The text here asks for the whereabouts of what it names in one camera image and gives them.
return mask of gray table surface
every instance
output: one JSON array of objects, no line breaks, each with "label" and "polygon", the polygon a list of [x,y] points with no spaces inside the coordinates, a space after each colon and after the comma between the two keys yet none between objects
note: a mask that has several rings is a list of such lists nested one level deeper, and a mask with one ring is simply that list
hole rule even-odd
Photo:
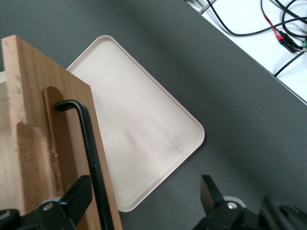
[{"label": "gray table surface", "polygon": [[307,106],[184,1],[2,0],[0,38],[12,34],[64,67],[110,35],[204,126],[199,149],[120,214],[125,230],[192,229],[202,174],[252,211],[268,194],[307,210]]}]

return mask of hex key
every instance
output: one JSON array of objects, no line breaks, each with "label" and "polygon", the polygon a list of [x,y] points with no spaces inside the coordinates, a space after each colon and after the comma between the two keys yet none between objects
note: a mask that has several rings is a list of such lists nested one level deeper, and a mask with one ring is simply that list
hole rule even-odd
[{"label": "hex key", "polygon": [[78,112],[101,228],[104,230],[113,230],[114,225],[106,195],[106,187],[101,171],[90,114],[83,104],[75,100],[65,100],[56,103],[54,107],[56,110],[62,112],[75,108]]}]

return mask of white tray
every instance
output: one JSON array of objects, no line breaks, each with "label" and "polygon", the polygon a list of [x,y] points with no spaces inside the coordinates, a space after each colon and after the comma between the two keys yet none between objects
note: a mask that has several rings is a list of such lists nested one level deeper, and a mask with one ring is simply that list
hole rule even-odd
[{"label": "white tray", "polygon": [[67,70],[92,88],[118,209],[131,211],[201,145],[204,129],[110,36]]}]

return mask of metal screw head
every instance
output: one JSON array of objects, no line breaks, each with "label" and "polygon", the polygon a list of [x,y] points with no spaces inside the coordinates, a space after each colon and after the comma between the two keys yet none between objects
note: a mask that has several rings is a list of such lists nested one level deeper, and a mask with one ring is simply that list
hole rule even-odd
[{"label": "metal screw head", "polygon": [[238,205],[234,202],[228,202],[227,203],[227,206],[230,208],[230,209],[237,209],[238,208]]},{"label": "metal screw head", "polygon": [[6,213],[3,213],[0,215],[0,220],[5,219],[11,215],[10,211],[7,211]]},{"label": "metal screw head", "polygon": [[49,204],[43,206],[43,210],[44,210],[44,211],[47,211],[47,210],[51,209],[52,207],[53,207],[53,204],[52,204],[52,203],[49,203]]}]

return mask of black wire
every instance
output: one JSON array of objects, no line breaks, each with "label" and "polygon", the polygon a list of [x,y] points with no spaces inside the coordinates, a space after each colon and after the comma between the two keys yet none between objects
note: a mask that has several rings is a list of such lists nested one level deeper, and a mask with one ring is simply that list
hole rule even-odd
[{"label": "black wire", "polygon": [[278,74],[281,73],[286,67],[288,67],[292,62],[294,62],[296,59],[298,59],[300,56],[302,56],[305,53],[305,51],[300,52],[298,55],[296,55],[294,58],[292,58],[290,61],[288,61],[287,64],[285,64],[280,70],[275,73],[275,77],[277,77]]},{"label": "black wire", "polygon": [[270,26],[266,29],[263,29],[263,30],[259,30],[259,31],[256,31],[256,32],[252,32],[252,33],[248,33],[248,34],[237,34],[237,33],[234,33],[232,32],[226,25],[225,23],[222,21],[222,19],[220,18],[220,16],[217,14],[217,12],[215,11],[214,7],[212,6],[211,2],[209,0],[207,0],[209,6],[211,7],[213,13],[215,14],[216,18],[220,21],[220,23],[222,24],[222,26],[225,28],[225,30],[227,30],[228,33],[230,33],[231,35],[233,36],[237,36],[237,37],[245,37],[245,36],[252,36],[252,35],[258,35],[258,34],[261,34],[263,32],[266,32],[268,30],[271,30],[277,26],[280,26],[280,25],[284,25],[286,23],[290,23],[290,22],[294,22],[294,21],[299,21],[299,20],[305,20],[307,19],[307,17],[298,17],[298,18],[293,18],[293,19],[290,19],[290,20],[287,20],[287,21],[284,21],[284,22],[281,22],[281,23],[278,23],[276,25],[273,25],[273,26]]},{"label": "black wire", "polygon": [[[289,9],[286,9],[286,7],[278,0],[274,0],[279,6],[280,8],[283,10],[283,11],[287,11],[288,14],[290,14],[291,16],[293,16],[294,18],[299,18],[298,15],[296,15],[295,13],[293,13],[291,10]],[[301,22],[307,24],[307,21],[306,20],[300,20]]]},{"label": "black wire", "polygon": [[[285,9],[283,10],[283,15],[282,15],[282,22],[284,22],[284,17],[287,13],[287,10],[288,8],[294,3],[296,2],[297,0],[292,0],[286,7]],[[300,34],[295,34],[293,32],[291,32],[290,30],[288,30],[288,28],[286,27],[285,24],[283,24],[283,29],[290,35],[294,36],[294,37],[302,37],[302,38],[307,38],[307,35],[300,35]]]}]

